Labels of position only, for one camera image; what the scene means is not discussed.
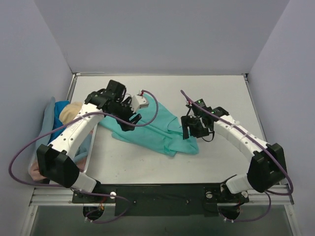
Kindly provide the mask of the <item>teal t shirt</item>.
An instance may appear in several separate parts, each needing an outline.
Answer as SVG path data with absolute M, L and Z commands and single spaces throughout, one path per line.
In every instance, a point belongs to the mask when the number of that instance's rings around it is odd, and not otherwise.
M 117 120 L 112 117 L 105 117 L 99 124 L 110 130 L 112 138 L 116 140 L 139 145 L 170 157 L 177 153 L 199 154 L 196 138 L 184 140 L 178 118 L 161 103 L 158 103 L 158 114 L 154 121 L 146 126 L 136 127 L 133 131 L 123 131 Z

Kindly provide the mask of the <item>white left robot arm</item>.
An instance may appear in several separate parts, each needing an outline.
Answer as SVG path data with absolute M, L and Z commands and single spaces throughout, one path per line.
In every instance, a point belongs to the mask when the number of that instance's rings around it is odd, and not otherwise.
M 75 154 L 93 128 L 107 115 L 119 118 L 123 131 L 131 131 L 141 119 L 137 111 L 149 105 L 142 93 L 125 97 L 126 87 L 110 80 L 107 88 L 93 91 L 85 99 L 75 119 L 48 145 L 40 145 L 36 151 L 39 172 L 47 179 L 65 188 L 84 191 L 91 203 L 101 198 L 97 180 L 80 172 L 74 163 Z

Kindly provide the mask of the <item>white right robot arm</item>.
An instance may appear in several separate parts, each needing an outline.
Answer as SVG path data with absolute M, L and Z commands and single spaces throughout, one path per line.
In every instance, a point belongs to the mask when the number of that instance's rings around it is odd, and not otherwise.
M 183 139 L 219 134 L 249 161 L 245 174 L 229 177 L 220 188 L 220 197 L 233 200 L 238 193 L 255 190 L 263 193 L 286 178 L 284 150 L 269 144 L 246 130 L 222 107 L 207 107 L 203 99 L 186 102 L 188 112 L 181 117 Z

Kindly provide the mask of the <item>light blue t shirt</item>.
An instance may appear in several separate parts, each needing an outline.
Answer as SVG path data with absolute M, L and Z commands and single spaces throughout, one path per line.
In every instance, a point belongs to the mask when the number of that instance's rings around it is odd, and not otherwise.
M 53 130 L 55 103 L 56 103 L 56 100 L 54 97 L 52 97 L 49 104 L 45 108 L 40 135 L 43 135 L 43 134 L 48 133 L 48 132 Z M 91 141 L 92 141 L 92 132 L 84 139 L 84 141 L 79 146 L 79 148 L 78 148 L 78 150 L 74 156 L 74 163 L 79 158 L 84 158 L 84 157 L 88 156 Z

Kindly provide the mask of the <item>pink t shirt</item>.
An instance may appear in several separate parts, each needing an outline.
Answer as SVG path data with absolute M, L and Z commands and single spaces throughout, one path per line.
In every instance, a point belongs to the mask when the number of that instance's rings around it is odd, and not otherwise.
M 76 166 L 79 168 L 80 172 L 83 172 L 84 171 L 84 168 L 85 168 L 85 165 L 86 165 L 86 161 L 87 161 L 87 157 L 84 157 L 84 158 L 79 158 L 75 164 Z M 35 160 L 29 170 L 29 175 L 31 176 L 31 178 L 34 180 L 34 181 L 41 181 L 43 179 L 45 179 L 44 176 L 42 176 L 39 172 L 39 165 L 38 165 L 38 161 Z

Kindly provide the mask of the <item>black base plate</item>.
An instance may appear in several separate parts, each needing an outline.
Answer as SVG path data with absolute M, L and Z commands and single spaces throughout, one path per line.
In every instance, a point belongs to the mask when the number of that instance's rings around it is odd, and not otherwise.
M 114 216 L 239 216 L 239 207 L 249 202 L 246 192 L 231 194 L 220 183 L 192 184 L 102 184 L 94 195 L 75 191 L 75 204 L 114 205 Z

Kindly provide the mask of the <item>aluminium frame rail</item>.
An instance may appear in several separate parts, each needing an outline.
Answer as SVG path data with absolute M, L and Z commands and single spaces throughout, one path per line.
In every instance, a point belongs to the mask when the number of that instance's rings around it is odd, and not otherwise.
M 268 197 L 266 194 L 255 190 L 248 190 L 249 205 L 266 206 Z M 35 188 L 31 197 L 30 206 L 97 206 L 97 203 L 73 203 L 73 192 L 63 187 L 39 187 Z M 290 196 L 270 194 L 272 205 L 293 205 L 294 199 Z

